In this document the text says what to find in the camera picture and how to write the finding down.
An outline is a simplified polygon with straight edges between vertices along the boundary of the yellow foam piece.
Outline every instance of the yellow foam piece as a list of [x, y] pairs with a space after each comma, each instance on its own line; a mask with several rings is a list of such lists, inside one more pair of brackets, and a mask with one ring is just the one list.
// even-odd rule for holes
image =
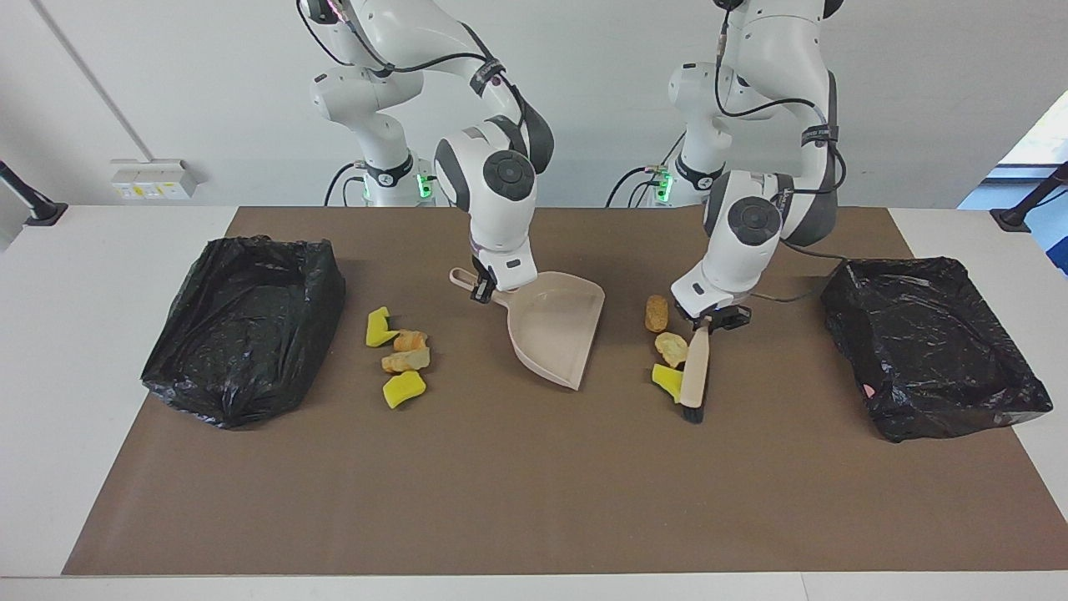
[[394, 376], [382, 386], [382, 394], [390, 409], [397, 409], [400, 404], [410, 401], [415, 397], [426, 393], [426, 382], [418, 371], [406, 371], [400, 376]]
[[400, 335], [390, 331], [390, 311], [386, 307], [367, 314], [367, 347], [377, 349]]
[[656, 365], [653, 367], [653, 382], [671, 395], [678, 405], [678, 397], [682, 394], [682, 373], [677, 369]]

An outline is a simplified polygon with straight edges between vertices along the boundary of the tabletop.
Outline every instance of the tabletop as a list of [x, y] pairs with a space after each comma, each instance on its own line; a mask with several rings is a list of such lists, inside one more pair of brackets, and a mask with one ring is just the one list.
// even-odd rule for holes
[[[1061, 599], [1068, 573], [754, 573], [497, 578], [63, 579], [63, 564], [144, 399], [138, 377], [175, 289], [230, 207], [81, 207], [0, 255], [0, 597], [105, 599]], [[895, 209], [917, 256], [961, 259], [1056, 404], [1068, 281], [985, 212]], [[1016, 428], [1064, 513], [1068, 417]]]

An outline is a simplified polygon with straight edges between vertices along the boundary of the garbage bag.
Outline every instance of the garbage bag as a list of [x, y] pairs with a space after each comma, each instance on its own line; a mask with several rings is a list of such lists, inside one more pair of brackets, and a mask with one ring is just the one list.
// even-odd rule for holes
[[868, 414], [892, 442], [964, 437], [1053, 410], [959, 260], [849, 260], [821, 299]]
[[182, 284], [141, 381], [218, 428], [269, 420], [303, 400], [344, 304], [327, 240], [214, 240]]

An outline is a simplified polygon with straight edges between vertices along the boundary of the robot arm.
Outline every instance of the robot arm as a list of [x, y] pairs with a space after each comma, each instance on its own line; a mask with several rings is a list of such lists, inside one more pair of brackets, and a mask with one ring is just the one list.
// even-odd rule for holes
[[[820, 23], [841, 0], [716, 0], [727, 10], [714, 64], [689, 63], [671, 82], [687, 120], [669, 202], [705, 203], [704, 258], [672, 285], [693, 323], [743, 302], [780, 238], [808, 246], [834, 227], [837, 110], [819, 52]], [[797, 175], [725, 170], [732, 120], [788, 110], [805, 128]]]
[[[465, 78], [489, 105], [494, 116], [441, 140], [436, 172], [450, 203], [471, 216], [471, 248], [480, 272], [472, 297], [488, 303], [494, 287], [514, 289], [533, 281], [537, 267], [528, 230], [536, 174], [552, 158], [553, 137], [541, 115], [508, 81], [501, 62], [474, 31], [433, 0], [303, 2], [305, 15], [331, 28], [339, 54], [361, 74], [354, 83], [351, 76], [343, 82], [340, 73], [328, 72], [313, 89], [321, 98], [320, 108], [337, 106], [325, 111], [328, 117], [345, 123], [360, 137], [376, 186], [383, 185], [382, 174], [388, 175], [384, 181], [399, 185], [411, 171], [413, 155], [403, 128], [377, 111], [418, 95], [422, 70]], [[346, 97], [331, 85], [350, 92]]]

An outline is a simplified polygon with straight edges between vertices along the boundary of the brown surface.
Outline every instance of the brown surface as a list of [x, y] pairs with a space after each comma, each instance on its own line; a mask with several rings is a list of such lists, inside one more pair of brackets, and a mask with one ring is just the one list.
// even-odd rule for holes
[[[649, 383], [643, 314], [704, 252], [700, 219], [538, 211], [539, 267], [608, 292], [569, 393], [520, 366], [504, 310], [449, 282], [469, 260], [460, 211], [242, 208], [231, 234], [333, 240], [349, 300], [331, 355], [299, 410], [251, 431], [150, 398], [64, 573], [1068, 569], [1068, 525], [1012, 431], [881, 440], [815, 299], [753, 300], [752, 326], [714, 334], [706, 423], [686, 424]], [[819, 248], [909, 255], [882, 209], [844, 210]], [[781, 251], [760, 289], [830, 266]], [[382, 305], [434, 349], [429, 392], [398, 412], [389, 351], [363, 346]]]

